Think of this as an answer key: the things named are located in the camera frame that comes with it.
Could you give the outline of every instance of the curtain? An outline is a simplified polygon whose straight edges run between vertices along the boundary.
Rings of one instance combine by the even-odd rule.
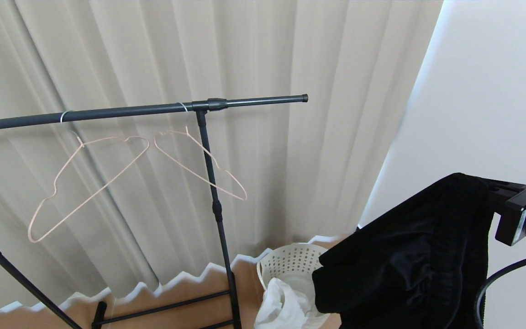
[[[230,257],[351,232],[396,133],[440,1],[0,1],[0,118],[309,94],[207,114],[211,150],[248,192],[220,193]],[[83,141],[183,130],[184,113],[0,130],[0,250],[55,302],[223,264],[208,185],[152,146],[38,244],[27,225]],[[190,139],[161,148],[206,176]],[[141,140],[81,150],[34,225],[40,237],[114,177]],[[240,194],[230,177],[217,183]],[[37,301],[0,268],[0,307]]]

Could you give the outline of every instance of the black garment rack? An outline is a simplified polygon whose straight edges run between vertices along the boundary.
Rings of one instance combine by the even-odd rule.
[[[265,98],[246,98],[242,100],[225,100],[223,98],[209,98],[205,101],[186,102],[184,106],[188,111],[196,112],[196,120],[200,128],[200,139],[202,139],[202,146],[210,151],[210,145],[208,141],[208,133],[206,131],[206,113],[209,111],[219,111],[229,107],[236,106],[256,106],[266,104],[282,104],[292,102],[307,102],[307,95],[297,96],[278,96],[278,97],[265,97]],[[11,127],[25,127],[33,125],[44,125],[48,123],[60,122],[62,117],[63,122],[67,121],[81,121],[81,120],[92,120],[92,119],[104,119],[104,118],[117,118],[117,117],[131,117],[134,115],[147,115],[147,114],[163,114],[173,112],[184,112],[186,109],[180,104],[164,104],[155,106],[128,106],[120,108],[106,108],[100,110],[86,110],[86,111],[68,111],[63,113],[51,113],[51,114],[39,114],[39,115],[28,115],[25,117],[7,118],[0,119],[0,129],[6,129]],[[206,171],[208,173],[208,179],[212,184],[215,184],[215,172],[212,166],[212,159],[204,152],[204,159],[206,162]],[[238,296],[237,287],[234,281],[234,274],[230,268],[230,261],[228,259],[228,248],[226,244],[225,228],[223,227],[223,214],[222,206],[219,201],[217,190],[215,187],[210,186],[210,193],[212,194],[212,212],[215,215],[217,223],[219,237],[221,238],[221,248],[223,251],[223,258],[225,259],[225,269],[228,280],[228,290],[221,291],[218,293],[209,294],[182,302],[176,302],[158,308],[152,308],[150,310],[144,310],[141,312],[126,314],[123,316],[117,316],[114,318],[105,319],[105,311],[107,304],[105,302],[99,302],[95,318],[91,324],[92,329],[101,329],[102,325],[113,323],[117,321],[127,320],[130,318],[144,316],[146,314],[152,314],[160,311],[169,310],[171,308],[177,308],[195,302],[201,302],[203,300],[216,298],[228,294],[230,296],[230,303],[232,308],[232,320],[224,321],[203,327],[202,329],[215,329],[219,327],[225,327],[227,325],[233,325],[234,329],[241,329],[241,317],[238,310]],[[61,310],[56,304],[54,304],[50,298],[42,293],[27,277],[13,266],[0,252],[0,266],[3,267],[9,274],[12,275],[21,285],[23,285],[29,292],[31,292],[42,304],[48,307],[54,314],[59,316],[67,325],[73,329],[82,329],[71,317],[67,316],[63,310]]]

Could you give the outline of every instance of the brown floor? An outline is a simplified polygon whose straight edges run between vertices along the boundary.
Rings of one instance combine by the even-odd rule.
[[[330,248],[334,243],[315,242],[318,245]],[[241,310],[241,322],[244,329],[251,329],[255,316],[263,299],[263,287],[257,278],[255,264],[238,260],[232,270],[237,282],[238,298]],[[105,298],[107,302],[106,317],[115,317],[133,312],[156,308],[173,302],[196,298],[205,294],[211,294],[228,289],[226,275],[220,271],[209,271],[204,281],[180,281],[171,289],[155,297],[148,289],[143,289],[138,296],[127,303],[115,303],[115,299],[109,295]],[[96,303],[77,301],[66,310],[83,329],[90,328],[90,323],[95,316]],[[207,325],[219,323],[231,319],[230,302],[228,296],[222,296],[197,302],[188,306],[182,306],[115,322],[103,326],[103,329],[198,329]],[[340,317],[331,315],[322,329],[337,329],[340,326]],[[32,312],[28,308],[17,308],[12,312],[0,312],[0,329],[67,329],[68,326],[58,319],[47,308],[39,312]]]

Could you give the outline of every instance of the pink wire hanger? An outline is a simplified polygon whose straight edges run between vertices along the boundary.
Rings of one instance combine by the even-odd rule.
[[[187,171],[189,171],[192,175],[195,175],[196,177],[198,177],[199,179],[203,180],[203,181],[206,181],[209,185],[221,190],[222,192],[225,192],[226,194],[230,195],[230,196],[233,196],[235,198],[237,198],[238,200],[246,200],[247,199],[247,191],[245,190],[245,188],[242,186],[242,184],[238,181],[238,179],[236,179],[228,170],[226,169],[222,169],[220,166],[219,166],[219,163],[216,161],[215,159],[215,156],[213,156],[211,154],[211,152],[207,149],[204,148],[204,146],[202,146],[202,144],[200,142],[198,142],[198,140],[196,140],[194,137],[192,137],[192,135],[190,135],[190,133],[188,132],[188,115],[189,115],[189,112],[188,112],[188,108],[186,108],[186,106],[184,105],[184,103],[178,103],[178,104],[181,104],[183,107],[184,107],[184,110],[186,110],[186,132],[182,132],[182,131],[173,131],[173,130],[168,130],[168,131],[165,131],[165,132],[158,132],[155,134],[154,136],[154,145],[155,147],[163,154],[165,154],[168,158],[172,159],[175,163],[179,164],[182,168],[186,169]],[[207,179],[205,179],[204,177],[198,175],[197,173],[195,173],[194,171],[190,170],[188,167],[184,166],[182,163],[180,163],[180,161],[177,161],[176,159],[173,158],[173,156],[167,154],[167,152],[165,152],[164,150],[162,150],[158,144],[157,144],[157,137],[158,135],[160,136],[163,136],[167,133],[179,133],[180,135],[184,135],[184,136],[187,136],[187,137],[190,137],[190,139],[192,139],[192,141],[194,143],[196,143],[198,146],[200,146],[200,148],[210,156],[210,158],[212,159],[212,161],[215,163],[216,167],[218,169],[221,169],[223,171],[225,171],[231,178],[233,181],[235,181],[239,186],[240,188],[242,189],[242,192],[243,194],[245,195],[244,197],[241,197],[241,196],[236,196],[235,194],[232,194],[231,192],[221,188],[220,186],[218,185],[215,185],[215,184],[212,184],[210,181],[208,181]]]
[[[62,113],[62,115],[60,116],[60,123],[62,123],[62,118],[64,117],[64,115],[69,112],[69,111],[66,111],[64,113]],[[58,172],[58,174],[56,175],[56,178],[54,178],[54,193],[50,196],[48,196],[47,198],[45,198],[44,200],[42,200],[42,202],[40,202],[40,204],[38,205],[38,208],[36,208],[36,212],[34,213],[33,217],[32,217],[32,220],[30,221],[30,225],[27,227],[27,238],[33,242],[33,243],[36,243],[36,242],[40,242],[42,240],[44,240],[45,237],[48,236],[48,234],[52,233],[52,231],[54,231],[57,227],[59,227],[62,223],[64,223],[64,221],[66,219],[68,219],[73,213],[77,212],[77,210],[79,210],[80,208],[82,208],[82,206],[84,206],[87,202],[89,202],[92,198],[94,198],[97,194],[99,194],[102,190],[106,189],[106,187],[110,184],[110,183],[113,183],[115,181],[115,179],[117,179],[117,177],[119,177],[122,173],[124,173],[127,169],[129,169],[129,167],[131,167],[131,165],[137,161],[137,159],[139,159],[147,150],[148,148],[150,148],[150,142],[147,138],[144,138],[144,137],[141,137],[141,136],[130,136],[130,137],[127,137],[125,139],[121,138],[121,137],[105,137],[105,138],[100,138],[100,139],[97,139],[97,140],[93,140],[92,142],[86,142],[86,143],[83,143],[82,140],[80,139],[80,137],[74,132],[74,131],[71,131],[72,133],[74,133],[76,136],[77,136],[77,140],[79,141],[80,143],[80,146],[79,148],[77,148],[77,150],[75,150],[75,152],[73,153],[73,155],[70,156],[70,158],[67,160],[66,163],[64,163],[64,166],[62,166],[62,168],[60,169],[60,171]],[[135,157],[135,159],[133,159],[133,161],[131,161],[125,168],[123,168],[123,170],[121,170],[115,177],[113,177],[113,179],[111,179],[110,181],[108,181],[103,187],[101,187],[98,191],[94,192],[91,196],[88,197],[88,199],[86,199],[83,203],[80,204],[80,206],[76,207],[74,210],[72,210],[68,215],[66,215],[66,217],[64,217],[61,221],[59,221],[56,225],[54,225],[54,227],[52,227],[48,232],[44,233],[44,235],[42,235],[41,238],[39,239],[36,239],[34,240],[33,238],[33,235],[32,235],[32,226],[34,224],[34,221],[36,220],[36,216],[38,216],[38,212],[40,212],[40,209],[42,208],[42,206],[44,205],[44,202],[46,202],[47,200],[50,200],[51,198],[53,198],[54,196],[56,196],[56,193],[58,192],[58,188],[56,187],[56,183],[58,181],[58,178],[60,177],[60,175],[62,175],[62,172],[64,171],[64,169],[66,169],[66,167],[69,165],[69,163],[74,159],[74,157],[77,155],[77,153],[82,150],[86,145],[90,145],[90,144],[94,144],[96,142],[102,142],[103,140],[109,140],[109,139],[118,139],[119,142],[127,142],[130,138],[141,138],[143,140],[145,140],[147,142],[147,146],[146,148],[144,148],[144,150],[138,155]]]

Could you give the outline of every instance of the white plastic basket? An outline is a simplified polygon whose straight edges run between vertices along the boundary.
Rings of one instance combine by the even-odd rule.
[[[276,277],[294,290],[307,295],[313,304],[316,292],[311,273],[321,267],[318,258],[326,250],[311,244],[292,244],[273,250],[257,263],[257,275],[263,289],[267,290],[269,281]],[[302,329],[319,329],[328,316],[329,314],[322,314],[319,317],[308,318]]]

